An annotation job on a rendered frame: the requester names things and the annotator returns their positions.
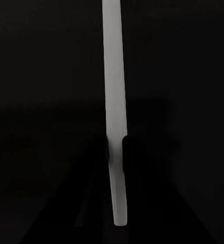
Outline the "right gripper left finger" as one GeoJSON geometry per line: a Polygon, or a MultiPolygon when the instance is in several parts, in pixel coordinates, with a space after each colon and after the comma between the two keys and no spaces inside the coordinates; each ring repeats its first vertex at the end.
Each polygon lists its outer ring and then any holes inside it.
{"type": "Polygon", "coordinates": [[[102,244],[105,136],[90,140],[19,244],[102,244]],[[75,221],[92,174],[85,223],[75,221]]]}

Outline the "pen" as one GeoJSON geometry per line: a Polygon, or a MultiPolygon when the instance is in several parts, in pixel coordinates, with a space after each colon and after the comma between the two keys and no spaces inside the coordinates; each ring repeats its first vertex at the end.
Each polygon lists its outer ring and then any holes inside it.
{"type": "Polygon", "coordinates": [[[124,173],[126,100],[120,0],[102,0],[106,139],[114,225],[127,225],[124,173]]]}

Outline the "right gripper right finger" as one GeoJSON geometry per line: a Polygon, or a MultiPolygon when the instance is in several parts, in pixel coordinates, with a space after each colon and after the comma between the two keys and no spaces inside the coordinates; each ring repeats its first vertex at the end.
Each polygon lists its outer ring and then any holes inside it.
{"type": "Polygon", "coordinates": [[[124,136],[130,244],[217,244],[145,146],[124,136]],[[149,221],[141,183],[156,226],[149,221]]]}

